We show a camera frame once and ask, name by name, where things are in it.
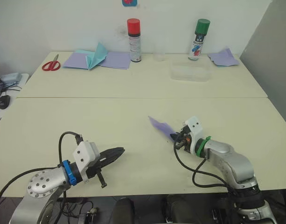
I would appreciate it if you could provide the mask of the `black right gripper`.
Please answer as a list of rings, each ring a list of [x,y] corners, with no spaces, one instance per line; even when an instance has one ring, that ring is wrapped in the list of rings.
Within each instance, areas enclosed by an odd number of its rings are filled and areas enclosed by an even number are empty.
[[[173,141],[176,143],[176,149],[179,150],[184,148],[188,153],[191,152],[192,147],[192,136],[191,130],[188,125],[185,125],[180,132],[171,133],[170,137],[173,138]]]

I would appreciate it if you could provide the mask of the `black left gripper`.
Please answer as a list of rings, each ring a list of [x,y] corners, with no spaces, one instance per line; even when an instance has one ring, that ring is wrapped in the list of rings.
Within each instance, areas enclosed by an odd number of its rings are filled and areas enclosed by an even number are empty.
[[[101,152],[97,162],[86,170],[87,177],[89,179],[93,178],[98,171],[115,162],[124,152],[125,149],[123,147],[115,147]]]

